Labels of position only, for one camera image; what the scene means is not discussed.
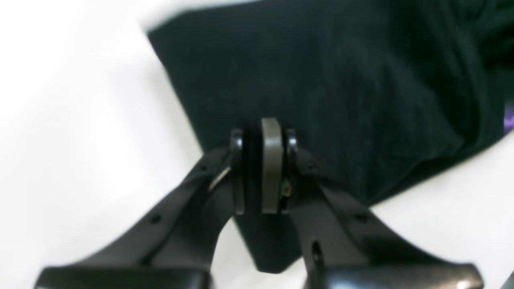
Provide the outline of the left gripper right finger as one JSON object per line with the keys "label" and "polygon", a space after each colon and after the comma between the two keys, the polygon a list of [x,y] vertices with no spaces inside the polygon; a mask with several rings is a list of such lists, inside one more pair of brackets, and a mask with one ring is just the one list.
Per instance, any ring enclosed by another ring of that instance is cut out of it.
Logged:
{"label": "left gripper right finger", "polygon": [[393,232],[299,147],[295,130],[262,119],[263,214],[287,214],[306,289],[482,289],[472,264],[437,258]]}

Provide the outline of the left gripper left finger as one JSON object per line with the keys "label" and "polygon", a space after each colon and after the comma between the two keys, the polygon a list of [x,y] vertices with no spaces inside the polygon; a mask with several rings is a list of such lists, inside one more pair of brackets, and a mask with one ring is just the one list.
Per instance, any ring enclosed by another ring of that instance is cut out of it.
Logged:
{"label": "left gripper left finger", "polygon": [[88,258],[46,267],[37,289],[213,289],[220,232],[245,211],[243,130],[204,154],[125,234]]}

